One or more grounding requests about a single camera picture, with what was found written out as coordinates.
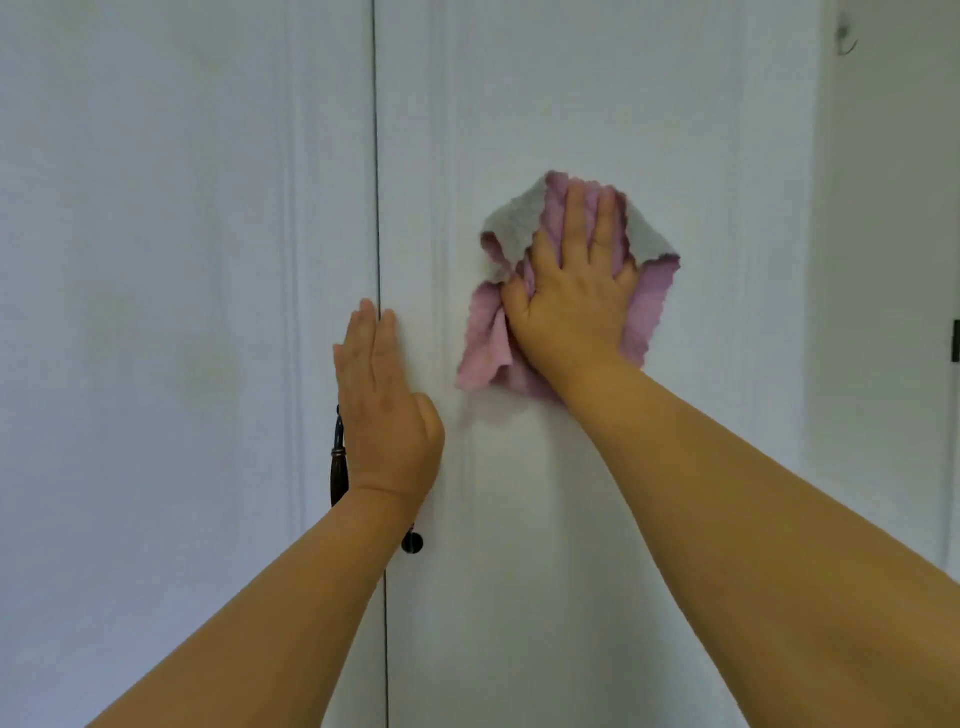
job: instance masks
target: finger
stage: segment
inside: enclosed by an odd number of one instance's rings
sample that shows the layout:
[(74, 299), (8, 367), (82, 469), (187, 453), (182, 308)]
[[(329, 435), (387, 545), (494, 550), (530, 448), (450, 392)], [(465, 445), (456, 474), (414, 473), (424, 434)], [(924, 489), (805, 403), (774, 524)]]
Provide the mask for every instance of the finger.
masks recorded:
[(615, 211), (616, 197), (613, 190), (610, 187), (604, 187), (600, 191), (597, 227), (593, 232), (593, 245), (590, 246), (590, 265), (607, 275), (613, 272), (613, 215)]
[(360, 302), (360, 310), (353, 314), (347, 339), (344, 341), (347, 386), (372, 388), (371, 355), (376, 334), (376, 308), (372, 301)]
[(564, 269), (582, 268), (589, 263), (587, 256), (587, 216), (585, 199), (587, 186), (571, 182), (566, 190), (564, 213)]
[(407, 377), (396, 339), (396, 314), (392, 310), (384, 312), (376, 327), (372, 367), (377, 392), (407, 392)]
[(530, 264), (538, 277), (548, 278), (560, 271), (553, 240), (550, 239), (550, 233), (543, 228), (534, 233), (534, 244), (530, 246)]
[(414, 395), (414, 401), (420, 411), (420, 418), (423, 419), (427, 440), (431, 443), (440, 443), (442, 449), (446, 440), (446, 430), (444, 429), (444, 421), (440, 419), (440, 413), (437, 412), (437, 407), (423, 392), (417, 392)]
[(616, 275), (616, 284), (623, 291), (627, 301), (633, 298), (636, 287), (640, 284), (641, 275), (642, 272), (637, 269), (636, 261), (632, 256), (623, 261), (623, 269)]
[(527, 287), (521, 276), (513, 276), (500, 286), (500, 300), (507, 312), (507, 319), (516, 324), (526, 318), (530, 311), (530, 299), (527, 298)]

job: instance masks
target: wall hook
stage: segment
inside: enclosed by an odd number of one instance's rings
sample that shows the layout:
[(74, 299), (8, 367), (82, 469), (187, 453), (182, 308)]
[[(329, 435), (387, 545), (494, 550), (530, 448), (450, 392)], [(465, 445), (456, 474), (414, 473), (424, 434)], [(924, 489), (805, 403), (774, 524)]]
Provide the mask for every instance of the wall hook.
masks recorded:
[(837, 20), (837, 32), (833, 37), (833, 40), (837, 46), (837, 56), (848, 56), (853, 52), (853, 49), (856, 48), (856, 44), (860, 42), (860, 39), (856, 38), (850, 48), (848, 48), (846, 51), (843, 49), (845, 43), (847, 42), (847, 38), (850, 37), (850, 30), (850, 16), (845, 12), (840, 11), (840, 17)]

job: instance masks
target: closet door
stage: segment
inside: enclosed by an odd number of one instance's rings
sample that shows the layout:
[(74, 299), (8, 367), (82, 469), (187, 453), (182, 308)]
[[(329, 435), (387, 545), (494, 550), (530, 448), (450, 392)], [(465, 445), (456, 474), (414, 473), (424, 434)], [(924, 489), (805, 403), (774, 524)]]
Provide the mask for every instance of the closet door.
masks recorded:
[(423, 550), (388, 570), (392, 726), (737, 724), (578, 426), (454, 378), (482, 221), (568, 171), (625, 190), (684, 258), (650, 374), (797, 467), (819, 10), (376, 3), (383, 303), (447, 423)]
[[(329, 507), (371, 13), (0, 7), (0, 724), (86, 724)], [(384, 725), (383, 660), (381, 595), (329, 725)]]

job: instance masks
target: cleaning cloth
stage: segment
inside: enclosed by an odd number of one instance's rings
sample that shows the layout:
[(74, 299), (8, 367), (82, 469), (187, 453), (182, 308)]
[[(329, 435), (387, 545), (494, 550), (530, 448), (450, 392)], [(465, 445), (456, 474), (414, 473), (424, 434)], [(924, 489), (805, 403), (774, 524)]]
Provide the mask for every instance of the cleaning cloth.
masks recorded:
[[(562, 262), (561, 239), (569, 183), (568, 175), (548, 172), (484, 223), (480, 244), (496, 264), (496, 272), (476, 289), (470, 302), (467, 348), (457, 370), (457, 386), (461, 389), (473, 391), (495, 384), (538, 399), (559, 399), (511, 336), (500, 301), (500, 284), (516, 271), (523, 276), (527, 295), (534, 295), (537, 281), (527, 249), (540, 227), (549, 234), (557, 260)], [(597, 182), (587, 182), (587, 232), (591, 241), (600, 190)], [(660, 321), (667, 290), (680, 269), (680, 257), (626, 195), (616, 191), (616, 200), (620, 214), (614, 221), (612, 275), (619, 273), (628, 255), (634, 257), (641, 269), (640, 282), (627, 311), (621, 350), (627, 359), (640, 366)]]

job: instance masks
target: left hand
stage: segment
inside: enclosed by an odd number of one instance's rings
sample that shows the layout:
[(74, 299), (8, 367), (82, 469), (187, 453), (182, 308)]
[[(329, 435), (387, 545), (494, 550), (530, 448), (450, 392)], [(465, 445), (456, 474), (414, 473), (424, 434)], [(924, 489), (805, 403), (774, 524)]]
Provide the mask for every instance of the left hand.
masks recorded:
[(430, 398), (407, 387), (395, 313), (377, 323), (373, 303), (361, 302), (333, 360), (350, 489), (396, 496), (416, 514), (440, 471), (444, 424)]

